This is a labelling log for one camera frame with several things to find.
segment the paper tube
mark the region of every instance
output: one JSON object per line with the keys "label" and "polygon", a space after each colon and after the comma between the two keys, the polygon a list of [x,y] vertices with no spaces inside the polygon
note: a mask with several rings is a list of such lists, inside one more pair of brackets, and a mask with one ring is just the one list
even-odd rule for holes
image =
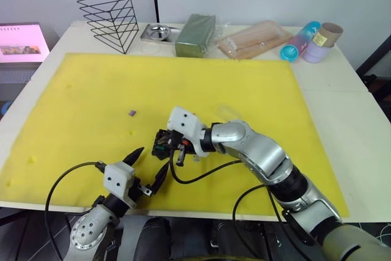
{"label": "paper tube", "polygon": [[326,57],[330,50],[331,47],[318,46],[311,41],[308,44],[307,50],[303,54],[303,59],[315,64],[319,61],[322,61],[322,59]]}
{"label": "paper tube", "polygon": [[320,47],[333,47],[342,35],[343,29],[333,23],[323,23],[313,38],[313,42]]}

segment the black wire rack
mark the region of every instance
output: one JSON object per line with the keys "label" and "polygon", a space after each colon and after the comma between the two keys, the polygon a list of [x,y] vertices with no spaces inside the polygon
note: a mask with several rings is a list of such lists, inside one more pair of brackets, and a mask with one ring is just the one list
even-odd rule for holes
{"label": "black wire rack", "polygon": [[87,12],[87,24],[99,41],[126,54],[132,44],[139,25],[132,0],[78,0],[80,9]]}

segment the white table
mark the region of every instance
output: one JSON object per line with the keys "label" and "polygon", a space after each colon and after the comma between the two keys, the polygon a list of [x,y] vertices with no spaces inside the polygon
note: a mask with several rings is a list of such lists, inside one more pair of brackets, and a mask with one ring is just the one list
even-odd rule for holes
{"label": "white table", "polygon": [[[170,45],[143,42],[140,24],[128,55],[175,56]],[[224,35],[246,28],[227,26]],[[30,111],[61,64],[65,53],[118,54],[96,40],[83,21],[75,21],[53,48],[46,61],[0,120],[0,170]],[[292,33],[299,28],[287,27]],[[279,59],[280,47],[255,59]],[[226,58],[217,48],[207,57]],[[391,126],[342,52],[335,46],[319,64],[302,59],[291,64],[312,115],[320,139],[340,184],[350,216],[346,222],[391,221]],[[3,207],[43,210],[43,205],[0,202]],[[80,207],[53,206],[52,210],[81,211]],[[230,214],[183,211],[140,211],[147,215],[230,218]],[[275,221],[273,216],[238,216],[240,219]]]}

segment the floor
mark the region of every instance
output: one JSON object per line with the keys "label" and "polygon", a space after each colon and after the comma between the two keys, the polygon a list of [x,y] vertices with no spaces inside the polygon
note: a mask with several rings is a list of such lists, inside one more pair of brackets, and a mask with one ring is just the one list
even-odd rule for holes
{"label": "floor", "polygon": [[[375,93],[378,89],[380,89],[389,79],[375,79],[369,86],[369,91],[371,93]],[[382,101],[378,102],[380,108],[383,110],[384,114],[387,116],[389,121],[391,122],[391,94],[386,96]]]}
{"label": "floor", "polygon": [[[14,214],[19,210],[2,208],[0,209],[0,218]],[[118,261],[129,261],[133,259],[134,250],[144,223],[149,216],[126,216],[122,219],[120,227],[123,228],[122,244],[118,251]],[[183,256],[205,255],[210,250],[210,235],[205,232],[205,228],[212,221],[210,219],[192,219],[192,218],[168,218],[170,221],[172,237],[172,257],[179,258]],[[10,224],[0,227],[0,260],[1,261],[45,261],[56,260],[53,249],[48,242],[46,232],[43,226],[42,211],[32,211],[27,225],[26,233],[21,244],[18,258],[16,251],[21,240],[26,223],[26,218],[17,220]],[[69,245],[69,234],[64,223],[62,213],[50,213],[50,223],[55,233],[55,239],[59,246],[62,256],[65,256]],[[268,222],[276,233],[277,252],[274,260],[299,261],[303,258],[293,249],[291,244],[282,233],[281,228],[275,222]],[[378,236],[381,229],[386,224],[356,224],[361,225],[364,230]],[[391,226],[383,230],[383,241],[391,246]],[[313,259],[323,260],[321,251],[317,247],[306,247],[302,249]]]}

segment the metal tray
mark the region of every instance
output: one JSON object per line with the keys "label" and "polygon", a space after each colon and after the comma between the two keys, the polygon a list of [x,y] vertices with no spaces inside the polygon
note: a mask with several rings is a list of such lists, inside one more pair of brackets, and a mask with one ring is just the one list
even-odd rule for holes
{"label": "metal tray", "polygon": [[169,27],[165,24],[148,24],[143,33],[141,40],[153,43],[175,43],[181,30],[179,28]]}

